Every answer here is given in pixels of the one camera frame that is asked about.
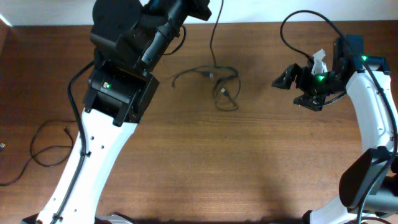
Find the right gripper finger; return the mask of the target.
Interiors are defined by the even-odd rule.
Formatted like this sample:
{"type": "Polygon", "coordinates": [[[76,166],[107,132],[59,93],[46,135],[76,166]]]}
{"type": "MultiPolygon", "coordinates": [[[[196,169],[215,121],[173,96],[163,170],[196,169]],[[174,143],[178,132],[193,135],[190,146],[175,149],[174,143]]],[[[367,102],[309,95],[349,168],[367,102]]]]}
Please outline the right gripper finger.
{"type": "Polygon", "coordinates": [[[282,74],[272,82],[272,87],[289,90],[301,68],[298,64],[289,65],[282,74]]]}
{"type": "Polygon", "coordinates": [[[301,96],[296,97],[293,103],[295,105],[302,106],[312,111],[321,111],[325,103],[325,99],[326,98],[322,96],[316,96],[315,98],[312,98],[307,94],[303,94],[301,96]]]}

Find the black USB cable long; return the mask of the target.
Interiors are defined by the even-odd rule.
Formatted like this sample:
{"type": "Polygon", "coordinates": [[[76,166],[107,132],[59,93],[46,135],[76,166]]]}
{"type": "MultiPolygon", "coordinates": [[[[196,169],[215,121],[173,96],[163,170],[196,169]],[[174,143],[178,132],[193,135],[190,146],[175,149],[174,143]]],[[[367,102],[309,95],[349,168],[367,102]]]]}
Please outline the black USB cable long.
{"type": "Polygon", "coordinates": [[[236,111],[239,109],[239,105],[236,102],[236,99],[239,96],[240,91],[241,91],[241,79],[239,77],[239,72],[234,67],[218,65],[216,55],[215,55],[214,49],[213,49],[213,41],[215,38],[215,32],[216,32],[216,28],[218,27],[218,24],[220,21],[220,17],[221,17],[222,11],[223,11],[223,6],[224,6],[224,0],[221,0],[220,9],[218,11],[215,24],[211,31],[211,37],[210,37],[210,41],[209,41],[209,48],[210,48],[210,53],[211,53],[213,63],[211,65],[202,65],[199,67],[193,67],[188,70],[184,70],[182,72],[177,73],[176,75],[174,75],[174,78],[171,82],[171,87],[175,88],[177,79],[183,75],[188,74],[188,73],[195,72],[204,77],[214,78],[214,76],[215,76],[215,74],[213,73],[214,70],[229,71],[229,72],[231,72],[230,75],[228,75],[226,77],[219,77],[217,79],[217,81],[215,82],[215,84],[213,86],[211,95],[212,95],[214,106],[218,111],[232,112],[232,111],[236,111]],[[232,96],[231,93],[229,92],[229,90],[226,88],[226,85],[228,84],[228,82],[231,82],[234,80],[238,81],[238,90],[237,90],[236,94],[234,96],[232,96]]]}

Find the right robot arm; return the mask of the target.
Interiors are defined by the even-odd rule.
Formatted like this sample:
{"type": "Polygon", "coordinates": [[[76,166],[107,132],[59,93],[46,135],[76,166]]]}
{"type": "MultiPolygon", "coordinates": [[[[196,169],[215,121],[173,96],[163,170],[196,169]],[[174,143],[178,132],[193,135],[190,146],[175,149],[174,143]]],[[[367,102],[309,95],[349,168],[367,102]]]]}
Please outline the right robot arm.
{"type": "Polygon", "coordinates": [[[292,64],[272,86],[303,94],[294,104],[321,111],[334,93],[348,95],[362,140],[362,155],[343,173],[339,194],[326,205],[307,211],[303,223],[359,223],[397,214],[397,109],[391,93],[391,71],[384,57],[364,54],[363,37],[348,34],[335,40],[333,68],[324,51],[308,66],[292,64]]]}

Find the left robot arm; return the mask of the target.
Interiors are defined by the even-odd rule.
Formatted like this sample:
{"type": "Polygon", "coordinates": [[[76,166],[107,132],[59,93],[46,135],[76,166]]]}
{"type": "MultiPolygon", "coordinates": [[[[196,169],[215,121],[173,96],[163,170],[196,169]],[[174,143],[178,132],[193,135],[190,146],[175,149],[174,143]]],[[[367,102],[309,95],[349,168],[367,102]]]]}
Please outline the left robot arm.
{"type": "Polygon", "coordinates": [[[208,1],[97,0],[90,40],[94,59],[78,136],[46,206],[24,223],[132,223],[96,209],[121,149],[133,135],[159,85],[152,72],[187,17],[207,20],[208,1]]]}

